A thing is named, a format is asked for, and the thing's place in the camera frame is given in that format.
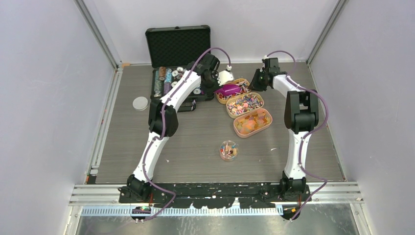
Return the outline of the magenta plastic scoop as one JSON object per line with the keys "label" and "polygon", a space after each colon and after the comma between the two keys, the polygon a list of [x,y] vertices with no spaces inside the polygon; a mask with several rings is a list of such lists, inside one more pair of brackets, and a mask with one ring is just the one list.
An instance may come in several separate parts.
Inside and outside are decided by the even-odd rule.
{"label": "magenta plastic scoop", "polygon": [[216,90],[215,94],[222,94],[224,96],[233,95],[241,91],[240,86],[236,84],[225,84],[220,89]]}

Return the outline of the clear round plastic jar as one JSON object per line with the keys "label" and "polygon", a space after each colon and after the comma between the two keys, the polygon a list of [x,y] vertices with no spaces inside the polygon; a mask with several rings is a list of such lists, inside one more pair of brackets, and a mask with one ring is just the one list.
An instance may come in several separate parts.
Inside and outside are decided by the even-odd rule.
{"label": "clear round plastic jar", "polygon": [[219,148],[220,158],[225,162],[234,161],[238,152],[238,144],[233,141],[224,141]]}

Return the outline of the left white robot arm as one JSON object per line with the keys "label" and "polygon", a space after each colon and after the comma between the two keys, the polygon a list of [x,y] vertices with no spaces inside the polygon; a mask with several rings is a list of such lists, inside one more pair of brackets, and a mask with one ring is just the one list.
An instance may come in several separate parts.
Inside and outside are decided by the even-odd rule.
{"label": "left white robot arm", "polygon": [[183,77],[166,95],[151,102],[147,144],[126,185],[118,189],[121,203],[143,203],[149,199],[152,189],[156,188],[152,180],[160,154],[179,127],[177,112],[180,106],[196,88],[206,94],[219,89],[219,65],[219,59],[207,52],[188,65]]}

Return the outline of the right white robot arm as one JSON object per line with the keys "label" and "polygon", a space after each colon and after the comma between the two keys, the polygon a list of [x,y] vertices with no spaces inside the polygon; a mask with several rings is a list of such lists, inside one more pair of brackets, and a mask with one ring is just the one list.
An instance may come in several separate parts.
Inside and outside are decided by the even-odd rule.
{"label": "right white robot arm", "polygon": [[319,123],[318,98],[282,72],[278,58],[264,57],[262,62],[263,67],[255,71],[250,89],[262,92],[272,88],[286,99],[284,125],[288,129],[289,150],[277,193],[281,199],[292,201],[306,193],[304,169],[310,132]]}

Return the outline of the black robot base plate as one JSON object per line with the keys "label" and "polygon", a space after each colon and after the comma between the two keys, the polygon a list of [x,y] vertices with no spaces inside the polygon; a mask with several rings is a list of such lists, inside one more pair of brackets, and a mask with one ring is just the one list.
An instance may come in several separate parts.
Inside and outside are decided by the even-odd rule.
{"label": "black robot base plate", "polygon": [[130,185],[118,188],[120,203],[145,203],[162,208],[201,209],[230,208],[238,203],[242,209],[272,208],[275,203],[287,202],[299,206],[311,191],[283,189],[279,183],[166,183],[158,187],[139,185],[134,191]]}

